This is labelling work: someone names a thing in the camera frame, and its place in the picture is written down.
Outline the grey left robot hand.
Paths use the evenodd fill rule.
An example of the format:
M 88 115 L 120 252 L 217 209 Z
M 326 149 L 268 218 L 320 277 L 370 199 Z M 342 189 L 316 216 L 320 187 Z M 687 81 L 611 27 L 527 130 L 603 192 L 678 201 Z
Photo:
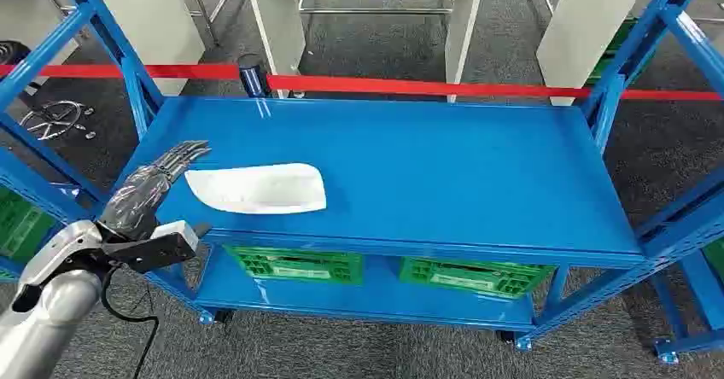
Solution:
M 173 183 L 195 159 L 211 151 L 207 140 L 187 140 L 137 167 L 114 192 L 96 223 L 130 241 L 150 236 L 156 211 Z

